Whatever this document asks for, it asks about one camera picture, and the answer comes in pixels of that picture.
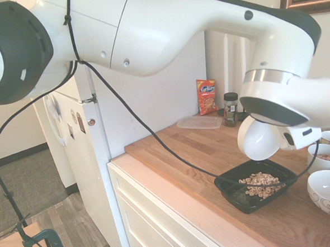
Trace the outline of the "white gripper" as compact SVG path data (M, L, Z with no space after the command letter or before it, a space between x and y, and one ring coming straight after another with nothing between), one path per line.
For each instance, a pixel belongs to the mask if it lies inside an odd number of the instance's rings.
M321 128L289 126L277 128L277 141L283 150L299 150L322 137Z

